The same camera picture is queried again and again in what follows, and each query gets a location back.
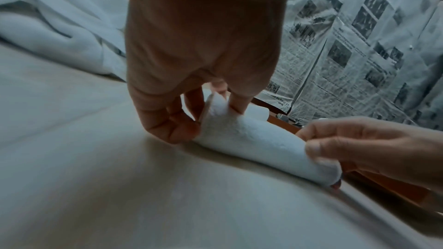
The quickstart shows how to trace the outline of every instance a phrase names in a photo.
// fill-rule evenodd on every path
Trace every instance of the rolled towel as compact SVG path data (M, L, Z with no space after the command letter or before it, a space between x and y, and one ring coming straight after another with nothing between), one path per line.
M259 162L317 184L333 185L341 177L338 161L316 163L305 153L305 142L264 120L240 115L219 94L206 101L196 143L214 151Z

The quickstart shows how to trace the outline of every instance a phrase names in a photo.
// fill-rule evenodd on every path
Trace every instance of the newspaper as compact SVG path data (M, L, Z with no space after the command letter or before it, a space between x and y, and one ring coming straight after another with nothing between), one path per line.
M443 105L443 96L437 89L432 99L427 96L434 85L443 86L443 71L436 71L443 70L443 48L426 42L443 40L435 34L437 26L443 31L439 2L346 0L289 117L301 125L357 115L437 125L431 108Z
M281 54L268 87L256 96L284 112L305 83L345 0L288 0Z

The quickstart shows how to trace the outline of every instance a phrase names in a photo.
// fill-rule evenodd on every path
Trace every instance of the folded white fabric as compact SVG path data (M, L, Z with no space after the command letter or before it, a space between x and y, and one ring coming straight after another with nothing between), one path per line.
M128 0L0 0L0 37L95 74L126 79Z
M263 163L320 185L341 177L338 161L315 163L305 154L305 142L294 134L229 108L219 94L206 101L196 143L231 156Z

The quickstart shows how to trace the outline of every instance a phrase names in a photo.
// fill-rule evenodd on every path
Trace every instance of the skin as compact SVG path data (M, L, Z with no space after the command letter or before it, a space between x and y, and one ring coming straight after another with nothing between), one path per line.
M314 121L297 133L314 160L335 159L443 193L443 132L371 118Z
M144 128L168 143L195 138L202 85L231 90L244 113L268 84L280 53L287 0L130 0L126 26L129 93Z

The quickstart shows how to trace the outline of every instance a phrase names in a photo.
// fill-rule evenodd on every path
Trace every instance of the white towel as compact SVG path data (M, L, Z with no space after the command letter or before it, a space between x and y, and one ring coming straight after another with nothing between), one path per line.
M0 0L0 37L70 67L126 79L128 0Z
M275 167L317 184L330 186L341 177L338 161L315 163L305 154L305 142L265 120L239 115L219 94L206 101L202 130L194 140L212 150Z

